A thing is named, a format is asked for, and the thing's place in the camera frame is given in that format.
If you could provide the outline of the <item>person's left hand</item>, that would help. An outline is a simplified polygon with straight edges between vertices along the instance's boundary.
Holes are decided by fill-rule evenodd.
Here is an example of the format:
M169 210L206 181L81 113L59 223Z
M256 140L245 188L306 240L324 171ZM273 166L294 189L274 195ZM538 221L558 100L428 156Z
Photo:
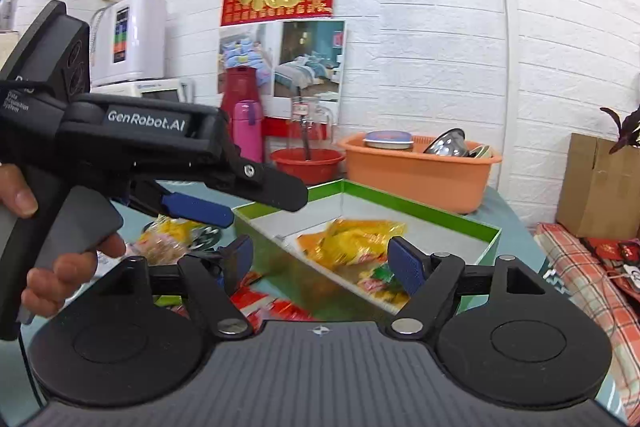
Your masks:
M23 219L32 217L38 209L35 195L15 165L1 166L1 204ZM98 267L98 251L119 258L126 253L126 243L112 234L88 251L58 255L50 269L32 268L21 295L22 305L38 317L53 317L68 298L91 281Z

